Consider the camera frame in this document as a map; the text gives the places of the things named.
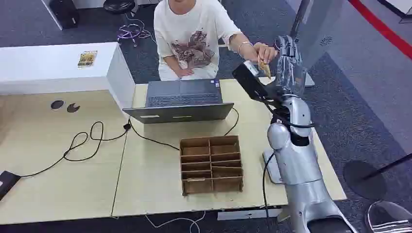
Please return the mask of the person's left hand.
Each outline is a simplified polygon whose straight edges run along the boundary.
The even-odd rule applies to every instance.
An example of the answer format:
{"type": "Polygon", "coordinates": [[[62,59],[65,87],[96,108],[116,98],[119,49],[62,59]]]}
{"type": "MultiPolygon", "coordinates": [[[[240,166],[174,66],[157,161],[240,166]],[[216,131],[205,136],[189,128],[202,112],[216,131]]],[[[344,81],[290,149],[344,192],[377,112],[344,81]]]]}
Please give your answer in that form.
{"type": "Polygon", "coordinates": [[[260,42],[255,43],[254,48],[257,52],[257,61],[264,64],[269,64],[278,55],[278,51],[274,47],[260,42]]]}

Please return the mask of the person's right hand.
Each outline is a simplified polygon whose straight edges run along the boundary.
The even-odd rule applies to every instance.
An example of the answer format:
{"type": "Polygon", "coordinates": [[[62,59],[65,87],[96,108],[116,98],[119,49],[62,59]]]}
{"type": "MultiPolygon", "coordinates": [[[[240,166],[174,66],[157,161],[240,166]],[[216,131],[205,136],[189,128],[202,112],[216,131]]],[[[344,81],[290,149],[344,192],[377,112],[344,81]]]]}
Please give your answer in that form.
{"type": "Polygon", "coordinates": [[[184,76],[190,76],[194,74],[192,69],[189,69],[189,68],[186,68],[186,69],[179,68],[179,69],[174,70],[174,72],[179,79],[181,79],[184,76]]]}

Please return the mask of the robot's grey right hand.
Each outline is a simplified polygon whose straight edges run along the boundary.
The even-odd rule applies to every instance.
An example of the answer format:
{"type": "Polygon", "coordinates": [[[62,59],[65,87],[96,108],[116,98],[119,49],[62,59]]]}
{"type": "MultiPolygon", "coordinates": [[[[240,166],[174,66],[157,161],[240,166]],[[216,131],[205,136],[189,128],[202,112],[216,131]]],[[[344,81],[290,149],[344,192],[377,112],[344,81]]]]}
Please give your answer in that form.
{"type": "Polygon", "coordinates": [[[295,40],[288,36],[278,36],[275,41],[279,51],[276,65],[275,83],[285,94],[301,97],[304,93],[307,69],[295,40]]]}

